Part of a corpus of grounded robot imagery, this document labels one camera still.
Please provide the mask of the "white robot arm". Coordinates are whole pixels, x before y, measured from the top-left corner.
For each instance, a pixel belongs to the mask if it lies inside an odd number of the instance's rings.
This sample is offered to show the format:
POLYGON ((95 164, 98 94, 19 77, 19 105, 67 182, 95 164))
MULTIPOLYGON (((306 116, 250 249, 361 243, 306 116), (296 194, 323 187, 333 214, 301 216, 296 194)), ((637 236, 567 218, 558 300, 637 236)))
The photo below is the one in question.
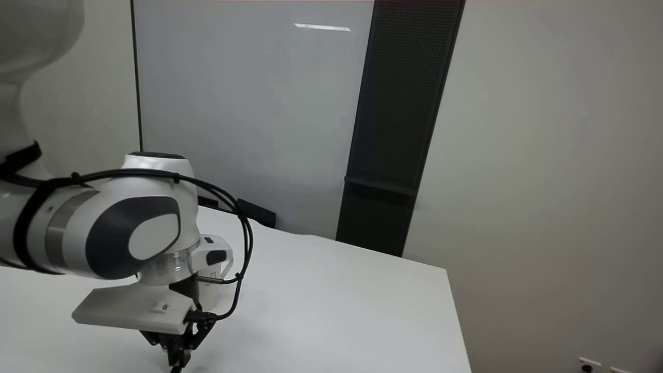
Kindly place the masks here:
POLYGON ((61 60, 83 25, 83 0, 0 0, 3 261, 101 279, 74 318, 136 330, 182 370, 196 303, 174 285, 192 278, 204 249, 189 161, 130 154, 119 169, 52 175, 26 128, 26 82, 61 60))

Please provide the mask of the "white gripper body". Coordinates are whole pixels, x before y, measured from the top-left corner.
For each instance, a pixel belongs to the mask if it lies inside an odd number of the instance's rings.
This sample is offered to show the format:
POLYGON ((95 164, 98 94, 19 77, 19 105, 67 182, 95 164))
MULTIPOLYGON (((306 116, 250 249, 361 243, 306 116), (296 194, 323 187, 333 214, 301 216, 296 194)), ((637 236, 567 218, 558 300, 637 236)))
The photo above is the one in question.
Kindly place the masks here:
POLYGON ((200 303, 170 285, 109 285, 94 288, 73 310, 83 326, 136 330, 181 336, 187 330, 187 315, 200 303))

